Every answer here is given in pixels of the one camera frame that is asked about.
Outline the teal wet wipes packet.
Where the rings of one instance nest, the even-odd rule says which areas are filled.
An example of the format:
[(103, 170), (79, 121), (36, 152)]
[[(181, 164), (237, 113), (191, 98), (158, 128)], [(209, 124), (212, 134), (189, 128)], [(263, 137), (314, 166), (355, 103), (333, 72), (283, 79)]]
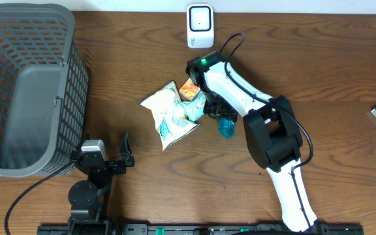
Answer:
[(204, 115), (204, 106), (206, 96), (204, 92), (200, 91), (192, 101), (183, 101), (182, 106), (185, 114), (190, 121), (196, 122)]

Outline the teal Listerine mouthwash bottle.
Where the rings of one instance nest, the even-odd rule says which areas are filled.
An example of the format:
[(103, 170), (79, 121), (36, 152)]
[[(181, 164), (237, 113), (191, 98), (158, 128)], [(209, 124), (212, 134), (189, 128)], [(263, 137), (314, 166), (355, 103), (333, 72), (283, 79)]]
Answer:
[(235, 126), (231, 119), (221, 118), (219, 120), (218, 129), (220, 134), (225, 138), (233, 138)]

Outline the small orange box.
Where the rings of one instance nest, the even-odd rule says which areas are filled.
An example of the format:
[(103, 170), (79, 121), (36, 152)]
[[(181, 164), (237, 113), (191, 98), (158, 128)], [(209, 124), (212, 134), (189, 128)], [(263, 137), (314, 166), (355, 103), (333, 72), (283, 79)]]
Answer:
[(188, 101), (193, 101), (199, 93), (200, 88), (190, 78), (179, 88), (179, 94)]

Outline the cream snack bag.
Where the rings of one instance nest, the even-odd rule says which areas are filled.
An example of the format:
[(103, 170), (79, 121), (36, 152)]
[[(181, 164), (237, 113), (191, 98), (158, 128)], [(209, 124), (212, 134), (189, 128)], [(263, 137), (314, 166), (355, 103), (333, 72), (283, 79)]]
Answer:
[(173, 80), (139, 104), (151, 110), (163, 151), (200, 126), (187, 117)]

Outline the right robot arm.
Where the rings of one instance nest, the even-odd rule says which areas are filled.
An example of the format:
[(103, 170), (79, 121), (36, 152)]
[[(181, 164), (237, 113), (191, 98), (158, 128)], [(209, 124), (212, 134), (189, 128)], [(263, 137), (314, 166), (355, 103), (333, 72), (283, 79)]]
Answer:
[(219, 52), (188, 61), (185, 71), (206, 96), (207, 116), (233, 123), (243, 119), (248, 151), (269, 173), (287, 228), (310, 231), (317, 216), (306, 194), (301, 173), (305, 163), (300, 159), (300, 148), (309, 135), (296, 120), (289, 100), (253, 87)]

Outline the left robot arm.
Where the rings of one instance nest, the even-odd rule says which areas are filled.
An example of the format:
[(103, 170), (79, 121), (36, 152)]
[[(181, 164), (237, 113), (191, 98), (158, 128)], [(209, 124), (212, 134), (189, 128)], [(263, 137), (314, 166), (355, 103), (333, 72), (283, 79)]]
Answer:
[(86, 137), (70, 154), (71, 163), (83, 172), (86, 180), (75, 183), (69, 191), (71, 217), (68, 234), (121, 234), (121, 228), (106, 218), (113, 177), (125, 174), (135, 164), (129, 135), (124, 134), (119, 160), (106, 160), (102, 140)]

